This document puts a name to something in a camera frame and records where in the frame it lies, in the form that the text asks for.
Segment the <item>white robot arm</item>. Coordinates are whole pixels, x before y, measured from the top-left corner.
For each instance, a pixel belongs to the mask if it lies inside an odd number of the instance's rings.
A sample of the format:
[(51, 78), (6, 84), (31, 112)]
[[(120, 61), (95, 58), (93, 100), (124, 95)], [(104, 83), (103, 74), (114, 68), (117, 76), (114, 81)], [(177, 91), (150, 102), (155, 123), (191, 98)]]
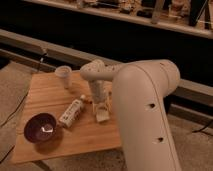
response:
[(128, 171), (182, 171), (164, 107), (179, 85), (178, 67), (169, 60), (145, 60), (107, 66), (94, 60), (80, 69), (88, 82), (112, 83), (116, 114)]

